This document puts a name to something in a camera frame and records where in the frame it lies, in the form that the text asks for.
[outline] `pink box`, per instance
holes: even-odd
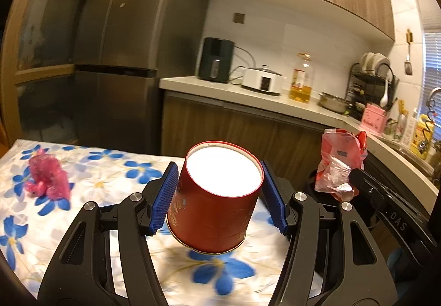
[[[380,107],[368,103],[361,119],[361,126],[368,132],[381,136],[386,126],[388,114]]]

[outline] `white container lid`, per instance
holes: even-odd
[[[191,151],[186,164],[189,175],[201,188],[219,196],[248,195],[263,179],[257,161],[228,144],[202,144]]]

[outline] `sink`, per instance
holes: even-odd
[[[432,181],[432,176],[434,174],[434,168],[427,164],[424,160],[417,157],[413,152],[411,152],[406,147],[403,147],[400,143],[393,140],[388,140],[384,138],[379,138],[384,144],[389,148],[392,148],[395,152],[401,155],[409,163],[411,163],[416,169],[418,169],[425,177]]]

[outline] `stainless steel refrigerator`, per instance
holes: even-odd
[[[86,0],[74,50],[80,145],[159,154],[159,79],[194,75],[208,1]]]

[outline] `floral tablecloth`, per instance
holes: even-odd
[[[28,160],[43,148],[68,173],[71,200],[32,197],[24,189],[31,178]],[[61,238],[89,200],[117,204],[158,178],[174,161],[100,148],[18,140],[0,159],[0,250],[26,288],[36,297],[45,270]],[[110,233],[115,291],[126,296],[118,249]],[[267,305],[286,257],[289,242],[274,227],[259,200],[244,243],[231,253],[211,257],[182,246],[164,226],[147,243],[169,305]],[[311,293],[321,285],[314,276]]]

